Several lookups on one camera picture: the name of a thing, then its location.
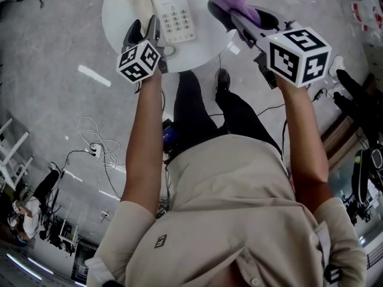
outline person in black pants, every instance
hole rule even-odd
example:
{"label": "person in black pants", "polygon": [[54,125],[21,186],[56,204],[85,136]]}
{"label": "person in black pants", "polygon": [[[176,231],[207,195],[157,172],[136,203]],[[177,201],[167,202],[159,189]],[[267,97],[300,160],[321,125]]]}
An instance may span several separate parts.
{"label": "person in black pants", "polygon": [[217,81],[215,101],[225,119],[224,125],[219,129],[206,112],[195,74],[192,71],[180,73],[174,104],[174,127],[179,140],[177,147],[170,153],[171,160],[193,146],[228,133],[265,141],[282,154],[251,106],[237,94],[230,92],[230,75],[225,69],[218,71]]}

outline person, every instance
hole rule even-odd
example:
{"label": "person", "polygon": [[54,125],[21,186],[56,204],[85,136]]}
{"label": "person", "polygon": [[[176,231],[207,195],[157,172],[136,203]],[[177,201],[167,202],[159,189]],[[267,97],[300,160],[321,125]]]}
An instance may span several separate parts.
{"label": "person", "polygon": [[323,286],[336,277],[339,286],[365,286],[366,254],[327,184],[329,165],[306,89],[277,79],[292,187],[281,150],[249,104],[230,92],[226,70],[217,81],[226,134],[206,113],[194,73],[180,73],[174,107],[180,143],[167,168],[175,192],[171,210],[157,221],[160,72],[142,83],[126,186],[95,253],[113,280],[105,283],[90,267],[87,286]]}
{"label": "person", "polygon": [[15,215],[9,219],[10,226],[16,227],[16,237],[20,243],[27,243],[40,229],[44,229],[42,226],[39,228],[39,218],[41,214],[46,213],[47,196],[60,176],[60,170],[57,166],[54,163],[50,163],[50,166],[50,173],[37,186],[32,197],[24,206],[18,205],[23,217],[20,219],[19,215]]}

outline gray floor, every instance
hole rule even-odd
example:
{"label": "gray floor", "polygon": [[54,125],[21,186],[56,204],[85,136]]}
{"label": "gray floor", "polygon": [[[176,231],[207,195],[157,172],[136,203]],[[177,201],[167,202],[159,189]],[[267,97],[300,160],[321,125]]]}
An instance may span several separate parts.
{"label": "gray floor", "polygon": [[[14,117],[15,125],[8,136],[28,130],[30,137],[22,148],[22,156],[34,156],[29,169],[29,182],[35,187],[45,177],[51,161],[60,167],[67,153],[84,149],[86,144],[77,132],[81,116],[92,117],[98,123],[103,138],[121,143],[117,156],[124,164],[129,133],[132,128],[137,95],[134,86],[115,71],[117,54],[107,42],[101,25],[103,0],[24,0],[4,7],[0,21],[0,50],[3,58],[2,120]],[[355,41],[340,8],[341,0],[248,0],[250,4],[268,7],[297,20],[302,26],[311,26],[332,46],[333,55],[345,57],[346,68],[358,81],[367,74],[366,59],[358,41]],[[239,54],[224,50],[222,66],[232,77],[232,91],[243,97],[256,112],[283,103],[279,90],[271,90],[259,74],[253,59],[258,55],[241,42],[233,39]],[[86,66],[112,82],[105,87],[78,72]],[[210,114],[220,110],[214,102],[215,73],[219,67],[216,57],[195,69],[200,79],[205,106]],[[311,96],[333,83],[316,83],[310,88]],[[166,93],[165,112],[172,115],[178,85],[177,74],[163,76]],[[340,114],[330,98],[322,97],[314,103],[320,131],[323,132]],[[222,117],[213,117],[222,124]],[[260,117],[271,136],[280,144],[284,108],[270,110]],[[288,143],[286,156],[288,161]],[[72,223],[81,215],[80,231],[94,242],[99,242],[108,221],[101,222],[101,209],[114,211],[117,201],[98,192],[99,175],[103,169],[95,159],[83,153],[70,157],[66,167],[80,182],[66,175],[60,184],[58,214],[65,215],[71,201]],[[121,194],[124,173],[111,172],[116,191]],[[113,194],[105,174],[101,190]]]}

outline purple object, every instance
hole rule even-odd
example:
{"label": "purple object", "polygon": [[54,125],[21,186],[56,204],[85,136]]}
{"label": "purple object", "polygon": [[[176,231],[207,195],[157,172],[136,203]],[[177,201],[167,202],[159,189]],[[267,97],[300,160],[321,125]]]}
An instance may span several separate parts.
{"label": "purple object", "polygon": [[256,26],[261,26],[261,18],[259,13],[251,6],[246,4],[246,0],[211,0],[223,11],[229,12],[236,10],[251,20]]}

